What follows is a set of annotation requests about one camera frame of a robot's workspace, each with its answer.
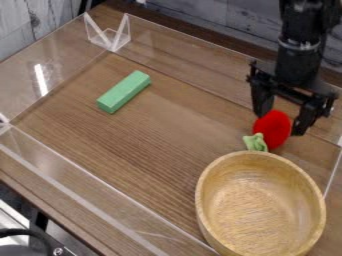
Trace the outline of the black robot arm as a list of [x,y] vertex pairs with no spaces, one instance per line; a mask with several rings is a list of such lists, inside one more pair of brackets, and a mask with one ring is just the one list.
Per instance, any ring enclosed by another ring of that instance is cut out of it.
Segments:
[[341,0],[279,0],[282,19],[274,62],[251,61],[247,82],[253,110],[263,117],[277,96],[299,105],[291,135],[302,136],[329,117],[337,90],[319,77],[327,36],[342,17]]

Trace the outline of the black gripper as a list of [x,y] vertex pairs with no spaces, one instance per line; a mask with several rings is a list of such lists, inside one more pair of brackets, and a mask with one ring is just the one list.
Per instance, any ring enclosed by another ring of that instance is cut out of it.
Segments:
[[251,86],[253,110],[258,117],[270,112],[275,96],[301,106],[299,115],[293,123],[293,136],[303,136],[315,121],[322,116],[330,116],[339,93],[319,76],[305,85],[279,82],[275,76],[275,63],[254,59],[250,61],[246,81]]

